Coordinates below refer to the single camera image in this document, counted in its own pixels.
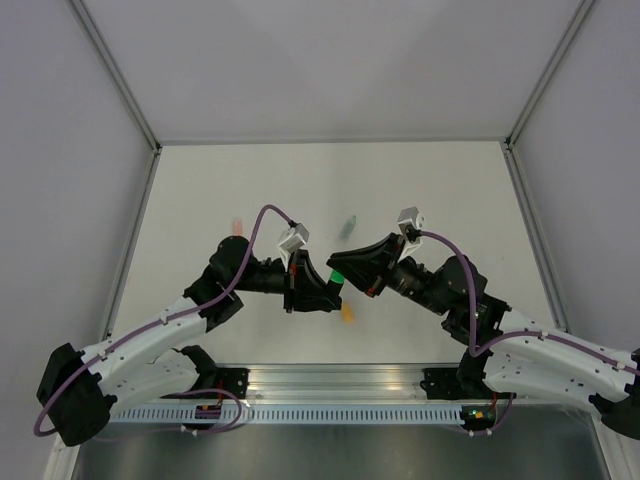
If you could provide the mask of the dark green highlighter pen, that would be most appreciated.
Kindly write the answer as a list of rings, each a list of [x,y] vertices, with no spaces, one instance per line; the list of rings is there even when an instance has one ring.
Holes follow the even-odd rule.
[[[338,298],[341,294],[342,288],[345,283],[345,278],[336,270],[332,270],[327,281],[327,291],[332,297]]]

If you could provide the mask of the translucent green highlighter pen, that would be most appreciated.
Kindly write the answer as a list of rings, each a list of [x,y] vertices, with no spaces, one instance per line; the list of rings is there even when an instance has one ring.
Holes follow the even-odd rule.
[[[341,241],[346,241],[351,236],[356,225],[357,225],[357,216],[351,215],[342,226],[339,234],[339,239]]]

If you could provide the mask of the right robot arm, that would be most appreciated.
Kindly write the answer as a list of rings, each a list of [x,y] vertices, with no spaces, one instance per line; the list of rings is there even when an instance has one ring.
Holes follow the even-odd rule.
[[[391,289],[443,316],[466,350],[455,373],[464,395],[506,394],[574,406],[639,437],[639,354],[575,337],[513,309],[446,238],[422,231],[334,253],[328,266],[370,298]]]

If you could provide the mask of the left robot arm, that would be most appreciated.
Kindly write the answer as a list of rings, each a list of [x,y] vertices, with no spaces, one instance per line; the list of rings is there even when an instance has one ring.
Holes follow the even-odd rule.
[[[248,239],[229,236],[201,276],[156,317],[98,344],[57,347],[36,391],[38,418],[49,419],[49,432],[71,447],[139,404],[185,392],[208,397],[218,385],[217,366],[193,341],[242,309],[239,292],[279,295],[288,313],[329,313],[342,306],[343,284],[339,274],[323,280],[304,249],[258,260]]]

